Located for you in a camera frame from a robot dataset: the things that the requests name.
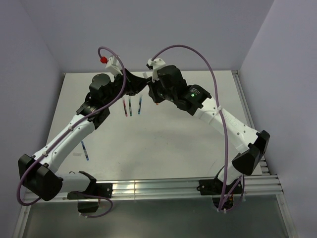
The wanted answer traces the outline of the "magenta pen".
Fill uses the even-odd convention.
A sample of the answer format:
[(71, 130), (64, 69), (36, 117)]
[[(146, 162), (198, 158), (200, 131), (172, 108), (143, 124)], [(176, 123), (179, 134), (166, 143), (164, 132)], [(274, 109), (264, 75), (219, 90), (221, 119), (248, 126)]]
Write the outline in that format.
[(122, 102), (123, 102), (125, 116), (128, 117), (128, 111), (127, 111), (126, 101), (124, 97), (122, 98)]

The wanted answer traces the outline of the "green capped pen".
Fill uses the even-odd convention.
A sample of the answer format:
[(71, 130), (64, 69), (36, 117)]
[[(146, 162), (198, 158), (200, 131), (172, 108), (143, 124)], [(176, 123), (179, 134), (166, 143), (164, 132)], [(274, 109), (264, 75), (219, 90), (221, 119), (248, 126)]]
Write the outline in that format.
[(128, 97), (128, 108), (129, 108), (129, 115), (130, 117), (132, 116), (132, 101), (131, 101), (131, 97)]

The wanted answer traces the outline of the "light blue pen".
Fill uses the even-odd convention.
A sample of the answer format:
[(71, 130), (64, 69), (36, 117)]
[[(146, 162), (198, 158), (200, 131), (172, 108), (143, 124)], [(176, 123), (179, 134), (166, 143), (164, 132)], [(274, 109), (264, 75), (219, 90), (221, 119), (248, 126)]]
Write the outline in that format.
[(141, 114), (142, 99), (143, 99), (143, 95), (141, 94), (141, 95), (139, 96), (139, 102), (138, 102), (138, 115)]

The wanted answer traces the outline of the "dark blue capped pen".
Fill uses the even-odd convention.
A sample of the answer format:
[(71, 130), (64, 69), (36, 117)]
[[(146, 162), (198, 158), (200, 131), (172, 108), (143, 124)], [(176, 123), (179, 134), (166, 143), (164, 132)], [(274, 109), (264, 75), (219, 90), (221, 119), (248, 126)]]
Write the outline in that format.
[(83, 148), (83, 151), (84, 151), (85, 158), (86, 158), (87, 161), (89, 161), (89, 156), (88, 156), (87, 149), (86, 149), (84, 141), (81, 141), (81, 145), (82, 145), (82, 148)]

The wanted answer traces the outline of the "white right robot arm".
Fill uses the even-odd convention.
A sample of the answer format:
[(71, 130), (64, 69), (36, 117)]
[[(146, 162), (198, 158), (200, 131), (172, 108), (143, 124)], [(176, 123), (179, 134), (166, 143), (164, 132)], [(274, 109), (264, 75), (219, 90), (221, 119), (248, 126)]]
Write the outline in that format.
[(214, 187), (226, 193), (241, 175), (251, 175), (262, 159), (270, 134), (258, 132), (239, 121), (216, 104), (211, 94), (199, 85), (188, 85), (181, 71), (174, 65), (150, 66), (152, 80), (148, 83), (149, 96), (155, 103), (172, 102), (178, 109), (213, 126), (218, 132), (227, 132), (228, 141), (238, 154), (227, 168), (216, 175)]

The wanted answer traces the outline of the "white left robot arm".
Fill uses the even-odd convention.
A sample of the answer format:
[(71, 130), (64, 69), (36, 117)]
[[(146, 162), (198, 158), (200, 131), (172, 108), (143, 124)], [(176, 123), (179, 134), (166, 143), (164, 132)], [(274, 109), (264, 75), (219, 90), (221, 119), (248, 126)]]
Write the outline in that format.
[(110, 115), (109, 107), (124, 95), (134, 96), (149, 83), (149, 79), (124, 70), (114, 79), (104, 73), (93, 77), (84, 103), (68, 125), (45, 147), (32, 156), (22, 155), (18, 160), (20, 182), (39, 199), (50, 201), (61, 192), (80, 193), (91, 198), (97, 191), (97, 180), (84, 171), (58, 175), (66, 157)]

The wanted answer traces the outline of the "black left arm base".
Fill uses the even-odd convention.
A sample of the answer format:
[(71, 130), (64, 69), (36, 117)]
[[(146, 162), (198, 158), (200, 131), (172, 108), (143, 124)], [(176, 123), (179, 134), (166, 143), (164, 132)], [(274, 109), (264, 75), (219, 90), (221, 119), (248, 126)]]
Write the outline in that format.
[[(73, 191), (67, 194), (67, 200), (77, 200), (77, 210), (82, 216), (98, 218), (108, 214), (113, 208), (111, 201), (113, 184), (108, 182), (95, 183), (86, 191)], [(96, 214), (100, 207), (101, 200), (109, 202), (109, 208), (101, 214)]]

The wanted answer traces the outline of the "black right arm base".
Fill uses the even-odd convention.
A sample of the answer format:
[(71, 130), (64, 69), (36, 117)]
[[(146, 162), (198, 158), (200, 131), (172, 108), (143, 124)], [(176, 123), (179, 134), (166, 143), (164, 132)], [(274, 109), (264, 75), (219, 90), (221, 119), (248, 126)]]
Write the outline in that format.
[[(196, 190), (202, 196), (206, 195), (219, 195), (219, 197), (213, 198), (212, 202), (214, 206), (218, 209), (220, 206), (221, 193), (222, 193), (223, 182), (217, 178), (213, 179), (201, 179), (199, 180), (199, 185)], [(226, 185), (224, 191), (224, 201), (222, 202), (222, 211), (229, 210), (234, 206), (234, 195), (242, 194), (244, 192), (244, 185), (242, 178), (234, 180), (230, 185)]]

